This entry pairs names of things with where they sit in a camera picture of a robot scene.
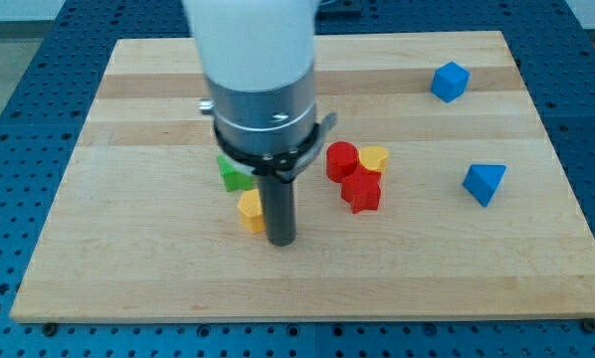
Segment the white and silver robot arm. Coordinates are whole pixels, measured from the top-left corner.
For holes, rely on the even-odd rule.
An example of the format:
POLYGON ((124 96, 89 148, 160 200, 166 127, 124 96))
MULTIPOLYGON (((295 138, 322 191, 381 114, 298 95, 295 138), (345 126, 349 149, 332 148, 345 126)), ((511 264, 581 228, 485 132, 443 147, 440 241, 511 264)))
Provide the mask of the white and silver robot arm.
POLYGON ((255 175, 292 182, 334 115, 316 121, 316 0, 185 0, 222 150, 255 175))

